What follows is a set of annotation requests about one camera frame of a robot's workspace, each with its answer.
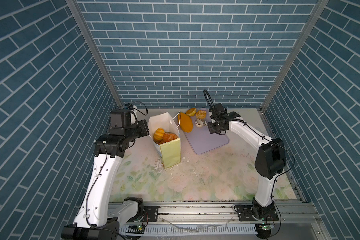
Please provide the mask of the orange egg tart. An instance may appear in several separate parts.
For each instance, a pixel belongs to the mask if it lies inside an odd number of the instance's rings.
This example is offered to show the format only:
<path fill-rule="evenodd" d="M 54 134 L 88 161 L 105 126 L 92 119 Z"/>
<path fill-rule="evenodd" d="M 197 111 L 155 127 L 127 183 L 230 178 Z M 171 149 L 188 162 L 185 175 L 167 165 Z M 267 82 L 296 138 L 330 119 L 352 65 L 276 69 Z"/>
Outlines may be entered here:
<path fill-rule="evenodd" d="M 164 134 L 165 134 L 165 130 L 163 128 L 158 128 L 155 132 L 154 132 L 154 135 L 153 135 L 153 139 L 154 141 L 158 144 L 160 143 L 163 138 L 164 138 Z"/>

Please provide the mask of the white chocolate drizzle donut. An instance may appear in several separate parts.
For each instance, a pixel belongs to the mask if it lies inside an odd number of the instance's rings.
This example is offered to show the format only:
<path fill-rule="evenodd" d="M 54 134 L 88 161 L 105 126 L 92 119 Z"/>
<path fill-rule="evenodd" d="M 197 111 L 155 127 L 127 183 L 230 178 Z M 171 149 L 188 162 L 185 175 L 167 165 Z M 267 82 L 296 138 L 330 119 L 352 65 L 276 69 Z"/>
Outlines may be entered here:
<path fill-rule="evenodd" d="M 202 128 L 205 125 L 205 121 L 201 119 L 196 119 L 194 122 L 195 126 L 198 128 Z"/>

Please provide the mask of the green floral paper bag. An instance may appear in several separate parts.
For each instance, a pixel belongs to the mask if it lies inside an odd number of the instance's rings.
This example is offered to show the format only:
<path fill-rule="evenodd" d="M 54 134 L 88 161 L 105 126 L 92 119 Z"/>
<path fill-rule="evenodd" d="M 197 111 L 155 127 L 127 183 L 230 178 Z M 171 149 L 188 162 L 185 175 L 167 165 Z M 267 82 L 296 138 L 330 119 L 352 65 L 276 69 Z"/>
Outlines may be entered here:
<path fill-rule="evenodd" d="M 149 117 L 149 131 L 150 137 L 154 143 L 154 146 L 162 159 L 164 169 L 170 168 L 181 162 L 181 138 L 178 121 L 168 113 L 163 113 L 153 117 Z M 178 136 L 177 139 L 172 140 L 168 143 L 157 144 L 153 135 L 158 128 L 163 128 L 166 133 L 173 133 Z"/>

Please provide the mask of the brown croissant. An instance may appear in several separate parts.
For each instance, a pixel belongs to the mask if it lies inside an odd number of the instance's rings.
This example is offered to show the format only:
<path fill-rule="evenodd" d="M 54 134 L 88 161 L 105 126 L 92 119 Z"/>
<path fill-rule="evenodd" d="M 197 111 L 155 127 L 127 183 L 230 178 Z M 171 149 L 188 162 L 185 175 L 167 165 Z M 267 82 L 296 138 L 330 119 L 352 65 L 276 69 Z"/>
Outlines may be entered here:
<path fill-rule="evenodd" d="M 168 143 L 172 140 L 177 139 L 178 136 L 176 134 L 173 133 L 164 133 L 163 135 L 163 139 L 159 142 L 159 145 L 164 144 L 164 143 Z"/>

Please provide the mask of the long oval orange bread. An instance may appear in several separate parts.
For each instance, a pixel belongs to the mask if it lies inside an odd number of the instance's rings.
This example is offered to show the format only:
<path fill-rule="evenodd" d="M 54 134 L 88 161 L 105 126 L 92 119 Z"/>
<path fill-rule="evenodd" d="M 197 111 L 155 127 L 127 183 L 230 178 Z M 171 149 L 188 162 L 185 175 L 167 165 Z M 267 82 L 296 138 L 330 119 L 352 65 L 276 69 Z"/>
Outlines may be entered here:
<path fill-rule="evenodd" d="M 191 117 L 189 117 L 185 113 L 179 113 L 178 121 L 183 132 L 190 133 L 193 130 L 193 121 Z"/>

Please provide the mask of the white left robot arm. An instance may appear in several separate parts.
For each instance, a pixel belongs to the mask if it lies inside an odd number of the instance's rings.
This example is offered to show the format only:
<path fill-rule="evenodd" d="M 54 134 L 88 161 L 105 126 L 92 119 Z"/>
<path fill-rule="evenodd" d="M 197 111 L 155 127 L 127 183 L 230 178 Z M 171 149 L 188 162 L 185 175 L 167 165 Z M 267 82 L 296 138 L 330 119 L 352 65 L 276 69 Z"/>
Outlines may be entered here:
<path fill-rule="evenodd" d="M 94 165 L 85 193 L 74 222 L 63 227 L 64 240 L 115 240 L 125 237 L 120 227 L 132 219 L 140 219 L 144 213 L 141 198 L 127 198 L 117 208 L 116 215 L 108 216 L 109 200 L 116 172 L 126 149 L 136 139 L 149 135 L 146 120 L 135 122 L 115 134 L 104 134 L 95 141 Z"/>

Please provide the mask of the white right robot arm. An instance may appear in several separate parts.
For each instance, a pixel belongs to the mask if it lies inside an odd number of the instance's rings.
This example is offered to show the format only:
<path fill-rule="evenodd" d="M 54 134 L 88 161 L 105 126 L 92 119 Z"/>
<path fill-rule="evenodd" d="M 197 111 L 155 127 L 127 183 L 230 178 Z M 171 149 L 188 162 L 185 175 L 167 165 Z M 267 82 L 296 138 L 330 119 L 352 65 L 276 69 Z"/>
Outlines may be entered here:
<path fill-rule="evenodd" d="M 285 148 L 281 139 L 271 139 L 252 128 L 236 112 L 227 113 L 226 109 L 210 109 L 211 121 L 208 122 L 211 134 L 231 131 L 248 142 L 256 151 L 255 169 L 259 174 L 258 188 L 253 198 L 252 215 L 263 220 L 275 210 L 273 191 L 277 178 L 286 166 Z"/>

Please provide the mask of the pale puff pastry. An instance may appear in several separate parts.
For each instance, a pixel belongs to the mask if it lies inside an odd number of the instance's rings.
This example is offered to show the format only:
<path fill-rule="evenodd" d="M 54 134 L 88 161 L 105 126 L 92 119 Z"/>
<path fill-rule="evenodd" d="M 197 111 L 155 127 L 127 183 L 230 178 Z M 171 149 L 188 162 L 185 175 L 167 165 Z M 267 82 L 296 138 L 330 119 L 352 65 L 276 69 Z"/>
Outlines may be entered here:
<path fill-rule="evenodd" d="M 205 120 L 206 117 L 207 117 L 207 111 L 199 110 L 199 111 L 196 112 L 195 116 L 197 117 L 197 119 Z"/>

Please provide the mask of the lilac plastic tray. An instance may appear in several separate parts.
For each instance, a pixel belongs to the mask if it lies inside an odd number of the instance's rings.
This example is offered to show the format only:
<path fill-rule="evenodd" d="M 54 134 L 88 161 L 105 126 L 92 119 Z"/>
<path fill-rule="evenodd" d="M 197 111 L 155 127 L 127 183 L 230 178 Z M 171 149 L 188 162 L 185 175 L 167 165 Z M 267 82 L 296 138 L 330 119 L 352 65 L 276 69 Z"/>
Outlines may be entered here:
<path fill-rule="evenodd" d="M 196 116 L 191 117 L 191 119 L 194 125 L 193 130 L 190 133 L 185 133 L 185 136 L 195 154 L 201 155 L 229 143 L 227 135 L 210 134 L 207 126 L 198 127 L 195 124 Z"/>

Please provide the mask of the yellow tart shell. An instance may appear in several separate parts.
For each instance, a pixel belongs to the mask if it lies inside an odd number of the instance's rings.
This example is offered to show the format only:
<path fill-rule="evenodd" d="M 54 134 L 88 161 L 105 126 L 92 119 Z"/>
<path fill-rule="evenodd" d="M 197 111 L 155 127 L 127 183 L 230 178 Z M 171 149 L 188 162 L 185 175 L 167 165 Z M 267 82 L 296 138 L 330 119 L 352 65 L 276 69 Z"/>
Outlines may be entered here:
<path fill-rule="evenodd" d="M 197 113 L 197 109 L 196 108 L 191 108 L 189 110 L 186 111 L 186 115 L 189 117 L 193 117 L 195 116 L 195 114 Z"/>

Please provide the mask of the aluminium right corner post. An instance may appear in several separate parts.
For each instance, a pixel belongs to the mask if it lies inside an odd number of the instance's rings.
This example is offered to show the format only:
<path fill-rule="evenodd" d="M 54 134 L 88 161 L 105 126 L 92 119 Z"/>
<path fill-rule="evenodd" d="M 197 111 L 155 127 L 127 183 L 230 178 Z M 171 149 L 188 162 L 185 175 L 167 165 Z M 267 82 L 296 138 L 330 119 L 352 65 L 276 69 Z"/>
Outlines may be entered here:
<path fill-rule="evenodd" d="M 281 70 L 278 76 L 275 78 L 275 81 L 270 88 L 269 93 L 267 94 L 264 102 L 260 107 L 260 112 L 264 113 L 268 106 L 271 103 L 274 95 L 276 94 L 278 88 L 281 86 L 282 82 L 284 81 L 285 76 L 287 75 L 288 71 L 290 70 L 293 62 L 295 61 L 297 55 L 299 54 L 300 50 L 302 49 L 304 43 L 306 42 L 309 34 L 311 33 L 312 29 L 314 28 L 316 22 L 318 21 L 319 17 L 321 16 L 322 12 L 324 11 L 325 7 L 327 6 L 329 0 L 319 0 L 317 1 L 316 5 L 314 6 L 306 24 L 302 28 L 302 31 L 297 38 L 296 42 L 294 43 L 291 52 L 286 58 L 284 65 L 281 67 Z"/>

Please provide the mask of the aluminium corner post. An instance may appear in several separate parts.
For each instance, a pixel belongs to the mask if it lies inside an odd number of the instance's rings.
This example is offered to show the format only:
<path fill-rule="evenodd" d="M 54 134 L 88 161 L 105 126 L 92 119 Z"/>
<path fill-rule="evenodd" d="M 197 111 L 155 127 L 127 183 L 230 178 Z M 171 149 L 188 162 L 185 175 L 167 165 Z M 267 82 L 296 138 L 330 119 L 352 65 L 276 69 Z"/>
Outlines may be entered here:
<path fill-rule="evenodd" d="M 101 72 L 101 74 L 103 75 L 104 77 L 104 80 L 114 98 L 114 100 L 116 101 L 116 104 L 117 106 L 122 106 L 123 103 L 117 93 L 117 90 L 115 88 L 115 85 L 112 81 L 112 78 L 109 74 L 109 71 L 107 70 L 107 67 L 105 65 L 105 62 L 99 52 L 99 49 L 95 43 L 95 40 L 91 34 L 91 31 L 85 21 L 85 18 L 81 12 L 81 9 L 78 5 L 78 2 L 77 1 L 72 1 L 72 0 L 67 0 L 67 5 L 83 35 L 83 38 L 85 39 L 88 47 L 89 47 L 89 50 L 91 51 L 94 59 L 95 59 L 95 62 L 97 64 L 97 66 L 99 67 L 99 70 Z"/>
<path fill-rule="evenodd" d="M 302 49 L 304 43 L 306 42 L 309 34 L 311 33 L 312 29 L 314 28 L 316 22 L 318 21 L 319 17 L 321 16 L 322 12 L 324 11 L 325 7 L 327 6 L 329 0 L 319 0 L 317 1 L 316 5 L 314 6 L 306 24 L 302 28 L 302 31 L 297 38 L 296 42 L 294 43 L 291 52 L 286 58 L 284 65 L 281 67 L 281 70 L 278 76 L 275 78 L 275 81 L 270 88 L 269 93 L 267 94 L 264 102 L 260 107 L 260 112 L 264 113 L 268 106 L 271 103 L 274 95 L 276 94 L 278 88 L 281 86 L 282 82 L 284 81 L 285 76 L 287 75 L 288 71 L 290 70 L 293 62 L 295 61 L 297 55 L 299 54 L 300 50 Z"/>

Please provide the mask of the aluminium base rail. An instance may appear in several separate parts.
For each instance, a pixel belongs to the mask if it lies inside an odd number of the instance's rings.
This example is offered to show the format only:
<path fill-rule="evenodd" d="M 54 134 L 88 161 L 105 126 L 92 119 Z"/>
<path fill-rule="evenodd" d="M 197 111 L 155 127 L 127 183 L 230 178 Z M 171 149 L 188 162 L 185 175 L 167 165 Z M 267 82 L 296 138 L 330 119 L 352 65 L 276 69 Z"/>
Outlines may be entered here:
<path fill-rule="evenodd" d="M 108 216 L 114 217 L 117 208 L 121 205 L 122 203 L 110 203 Z M 254 224 L 258 231 L 254 235 L 257 239 L 294 239 L 298 233 L 307 234 L 314 240 L 327 240 L 330 237 L 314 205 L 299 201 L 276 202 L 275 210 L 263 220 L 256 220 L 253 217 L 252 204 L 248 201 L 148 202 L 144 203 L 142 218 L 129 220 L 124 225 L 132 225 L 138 230 L 143 230 L 149 225 L 166 224 L 173 226 Z M 145 238 L 124 237 L 125 240 Z"/>

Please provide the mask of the aluminium left corner post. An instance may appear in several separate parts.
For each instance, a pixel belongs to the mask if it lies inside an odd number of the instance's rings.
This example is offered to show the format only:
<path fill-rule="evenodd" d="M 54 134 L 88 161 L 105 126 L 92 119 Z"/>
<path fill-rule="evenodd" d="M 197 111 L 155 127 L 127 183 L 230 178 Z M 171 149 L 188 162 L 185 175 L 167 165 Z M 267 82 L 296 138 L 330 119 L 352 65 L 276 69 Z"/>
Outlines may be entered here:
<path fill-rule="evenodd" d="M 72 0 L 67 0 L 67 5 L 83 35 L 83 38 L 85 39 L 88 47 L 89 47 L 89 50 L 91 51 L 94 59 L 95 59 L 95 62 L 97 64 L 97 66 L 99 67 L 99 70 L 101 72 L 101 74 L 103 75 L 104 77 L 104 80 L 114 98 L 114 100 L 116 101 L 116 104 L 117 106 L 122 106 L 123 103 L 117 93 L 117 90 L 115 88 L 115 85 L 112 81 L 112 78 L 109 74 L 109 71 L 107 70 L 107 67 L 105 65 L 105 62 L 99 52 L 99 49 L 95 43 L 95 40 L 91 34 L 91 31 L 85 21 L 85 18 L 81 12 L 81 9 L 78 5 L 78 2 L 77 1 L 72 1 Z"/>

